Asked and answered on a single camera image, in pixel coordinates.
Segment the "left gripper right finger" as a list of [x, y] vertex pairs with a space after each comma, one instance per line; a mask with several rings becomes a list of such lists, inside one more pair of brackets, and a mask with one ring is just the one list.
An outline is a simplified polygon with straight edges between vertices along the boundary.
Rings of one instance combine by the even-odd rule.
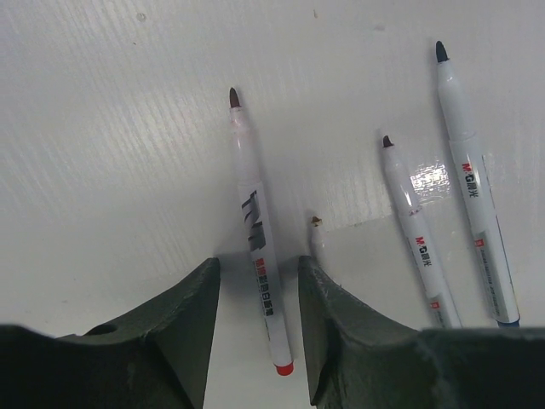
[[541, 408], [544, 330], [416, 331], [298, 262], [307, 382], [317, 408]]

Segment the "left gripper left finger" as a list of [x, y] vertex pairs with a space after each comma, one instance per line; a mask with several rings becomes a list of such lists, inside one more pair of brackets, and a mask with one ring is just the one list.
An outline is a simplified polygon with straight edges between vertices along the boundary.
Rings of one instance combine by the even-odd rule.
[[50, 337], [1, 327], [3, 408], [200, 408], [215, 331], [221, 265], [87, 333]]

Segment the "red-end white pen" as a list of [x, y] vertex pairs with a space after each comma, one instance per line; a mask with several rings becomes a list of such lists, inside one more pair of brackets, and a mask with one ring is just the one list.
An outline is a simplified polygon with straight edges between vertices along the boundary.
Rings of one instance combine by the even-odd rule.
[[267, 329], [269, 351], [277, 374], [286, 377], [294, 371], [294, 360], [284, 317], [278, 261], [255, 135], [234, 88], [229, 90], [229, 104], [240, 209]]

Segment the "yellow-end white pen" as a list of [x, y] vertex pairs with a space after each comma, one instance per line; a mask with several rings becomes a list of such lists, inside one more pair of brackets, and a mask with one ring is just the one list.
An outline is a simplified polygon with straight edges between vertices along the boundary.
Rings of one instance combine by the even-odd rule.
[[328, 269], [327, 240], [325, 237], [323, 220], [318, 216], [312, 216], [310, 221], [310, 247], [313, 257], [323, 269]]

